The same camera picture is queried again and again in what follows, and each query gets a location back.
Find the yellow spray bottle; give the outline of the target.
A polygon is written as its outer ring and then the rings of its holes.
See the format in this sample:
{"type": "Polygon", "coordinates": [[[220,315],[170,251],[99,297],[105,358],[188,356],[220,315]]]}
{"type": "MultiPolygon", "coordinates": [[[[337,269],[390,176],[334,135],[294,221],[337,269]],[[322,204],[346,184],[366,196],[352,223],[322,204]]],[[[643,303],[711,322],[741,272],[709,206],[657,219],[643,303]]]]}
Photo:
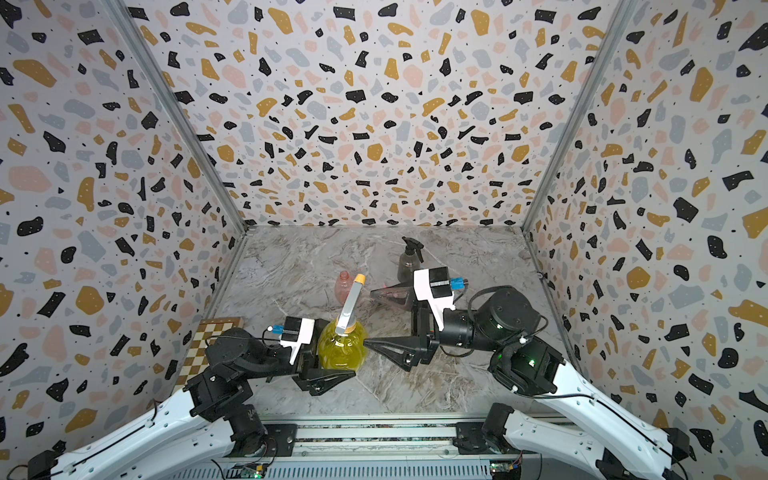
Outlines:
{"type": "Polygon", "coordinates": [[[364,340],[367,336],[367,330],[359,322],[345,334],[336,332],[336,322],[330,323],[322,330],[317,344],[320,367],[357,372],[366,359],[364,340]]]}

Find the smoky grey spray bottle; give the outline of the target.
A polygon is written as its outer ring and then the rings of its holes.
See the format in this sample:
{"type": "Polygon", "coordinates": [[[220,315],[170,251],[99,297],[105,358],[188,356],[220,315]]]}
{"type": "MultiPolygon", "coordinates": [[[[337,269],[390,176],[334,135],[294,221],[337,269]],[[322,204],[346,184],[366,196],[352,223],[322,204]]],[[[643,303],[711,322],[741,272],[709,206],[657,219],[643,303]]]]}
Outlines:
{"type": "Polygon", "coordinates": [[[423,262],[420,250],[407,247],[400,255],[398,261],[397,278],[400,283],[413,279],[413,273],[421,268],[423,262]]]}

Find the orange grey spray nozzle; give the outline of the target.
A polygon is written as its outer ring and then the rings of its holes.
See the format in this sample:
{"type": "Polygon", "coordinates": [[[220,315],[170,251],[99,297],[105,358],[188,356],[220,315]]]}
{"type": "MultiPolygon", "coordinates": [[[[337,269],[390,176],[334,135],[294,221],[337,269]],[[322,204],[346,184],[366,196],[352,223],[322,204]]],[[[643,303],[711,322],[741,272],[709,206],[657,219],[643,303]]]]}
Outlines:
{"type": "Polygon", "coordinates": [[[341,313],[338,315],[336,320],[336,334],[348,335],[356,328],[357,320],[355,310],[365,283],[366,277],[363,274],[357,274],[355,276],[354,284],[351,287],[348,298],[344,305],[342,305],[341,313]]]}

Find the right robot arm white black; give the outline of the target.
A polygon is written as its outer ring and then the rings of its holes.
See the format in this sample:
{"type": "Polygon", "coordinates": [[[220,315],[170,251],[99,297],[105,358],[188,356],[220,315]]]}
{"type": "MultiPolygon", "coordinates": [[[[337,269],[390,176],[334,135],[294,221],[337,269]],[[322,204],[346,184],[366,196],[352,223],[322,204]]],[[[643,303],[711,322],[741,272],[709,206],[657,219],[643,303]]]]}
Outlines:
{"type": "Polygon", "coordinates": [[[572,424],[548,423],[495,403],[482,427],[487,449],[550,456],[599,479],[687,478],[686,433],[639,419],[590,383],[540,338],[548,321],[518,290],[496,286],[479,295],[482,305],[464,309],[450,296],[416,298],[410,335],[368,338],[364,344],[404,371],[430,363],[445,346],[487,352],[487,370],[500,385],[572,424]]]}

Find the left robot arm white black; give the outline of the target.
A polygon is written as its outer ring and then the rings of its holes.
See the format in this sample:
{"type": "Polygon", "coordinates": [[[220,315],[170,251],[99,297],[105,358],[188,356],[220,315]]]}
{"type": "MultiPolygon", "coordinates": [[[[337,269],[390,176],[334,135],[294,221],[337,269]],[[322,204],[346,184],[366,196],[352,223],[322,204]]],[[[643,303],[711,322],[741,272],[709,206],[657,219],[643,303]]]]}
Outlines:
{"type": "Polygon", "coordinates": [[[207,367],[168,399],[114,432],[66,453],[45,450],[26,464],[28,479],[154,479],[230,455],[275,459],[282,434],[270,432],[251,404],[254,379],[292,378],[320,396],[355,376],[323,369],[317,355],[322,326],[290,342],[232,328],[206,348],[207,367]]]}

